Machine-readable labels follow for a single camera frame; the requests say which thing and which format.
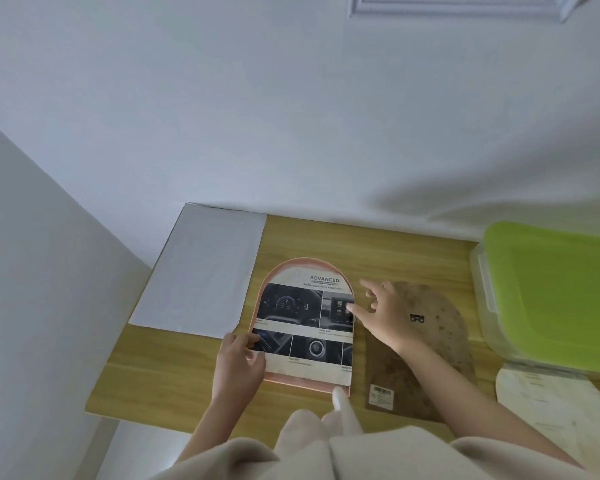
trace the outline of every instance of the wooden desk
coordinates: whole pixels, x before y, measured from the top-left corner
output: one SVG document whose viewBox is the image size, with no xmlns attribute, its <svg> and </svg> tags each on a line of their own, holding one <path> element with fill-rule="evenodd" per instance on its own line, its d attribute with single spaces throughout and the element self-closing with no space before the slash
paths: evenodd
<svg viewBox="0 0 600 480">
<path fill-rule="evenodd" d="M 237 333 L 248 329 L 258 288 L 280 262 L 315 257 L 332 263 L 354 284 L 356 300 L 369 304 L 358 280 L 408 281 L 444 293 L 467 322 L 480 389 L 495 397 L 494 380 L 503 359 L 484 343 L 478 325 L 469 252 L 474 242 L 269 216 L 262 234 Z M 366 410 L 365 329 L 354 333 L 351 403 L 366 432 L 423 426 L 452 439 L 439 423 Z M 162 428 L 191 432 L 205 411 L 219 340 L 126 325 L 109 357 L 86 410 Z M 600 389 L 600 380 L 594 381 Z M 332 410 L 328 394 L 264 382 L 238 423 L 234 436 L 250 436 L 273 446 L 280 428 L 297 409 L 318 416 Z"/>
</svg>

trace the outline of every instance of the white ceiling vent grille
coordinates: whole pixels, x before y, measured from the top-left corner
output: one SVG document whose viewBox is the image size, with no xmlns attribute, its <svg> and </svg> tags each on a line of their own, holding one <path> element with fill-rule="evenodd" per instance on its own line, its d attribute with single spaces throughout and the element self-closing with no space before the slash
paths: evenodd
<svg viewBox="0 0 600 480">
<path fill-rule="evenodd" d="M 350 16 L 481 16 L 564 22 L 580 0 L 351 0 Z"/>
</svg>

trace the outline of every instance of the left hand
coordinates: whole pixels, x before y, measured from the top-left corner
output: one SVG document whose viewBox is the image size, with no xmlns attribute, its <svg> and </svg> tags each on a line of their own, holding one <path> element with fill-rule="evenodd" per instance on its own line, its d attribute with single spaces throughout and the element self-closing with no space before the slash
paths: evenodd
<svg viewBox="0 0 600 480">
<path fill-rule="evenodd" d="M 264 379 L 264 352 L 247 351 L 260 339 L 255 333 L 227 333 L 216 359 L 212 403 L 232 404 L 240 412 L 249 405 Z"/>
</svg>

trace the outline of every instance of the barcode label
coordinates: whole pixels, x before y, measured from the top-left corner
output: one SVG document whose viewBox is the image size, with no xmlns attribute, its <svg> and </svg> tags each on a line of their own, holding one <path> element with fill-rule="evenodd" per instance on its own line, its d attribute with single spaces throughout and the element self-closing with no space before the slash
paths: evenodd
<svg viewBox="0 0 600 480">
<path fill-rule="evenodd" d="M 393 411 L 393 391 L 371 384 L 371 387 L 369 387 L 369 404 Z"/>
</svg>

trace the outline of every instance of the cork mat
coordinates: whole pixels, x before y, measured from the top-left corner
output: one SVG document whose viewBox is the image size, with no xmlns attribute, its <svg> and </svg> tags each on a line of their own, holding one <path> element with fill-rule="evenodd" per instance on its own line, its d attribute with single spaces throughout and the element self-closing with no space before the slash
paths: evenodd
<svg viewBox="0 0 600 480">
<path fill-rule="evenodd" d="M 472 383 L 476 383 L 466 325 L 442 293 L 424 285 L 394 283 L 407 304 L 406 319 L 424 341 Z M 365 407 L 410 418 L 442 421 L 412 371 L 398 354 L 367 334 Z"/>
</svg>

